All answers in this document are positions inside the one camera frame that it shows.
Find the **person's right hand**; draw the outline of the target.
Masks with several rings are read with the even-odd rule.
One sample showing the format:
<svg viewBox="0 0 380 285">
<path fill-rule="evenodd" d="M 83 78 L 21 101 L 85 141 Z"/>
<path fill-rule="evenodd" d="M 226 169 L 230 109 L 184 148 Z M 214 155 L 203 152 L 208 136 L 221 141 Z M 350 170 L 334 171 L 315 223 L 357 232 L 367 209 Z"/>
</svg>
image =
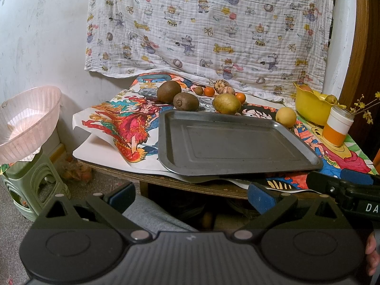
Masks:
<svg viewBox="0 0 380 285">
<path fill-rule="evenodd" d="M 373 276 L 376 272 L 376 269 L 379 265 L 379 253 L 377 252 L 377 242 L 375 239 L 375 233 L 372 232 L 367 239 L 366 248 L 366 272 L 369 276 Z"/>
</svg>

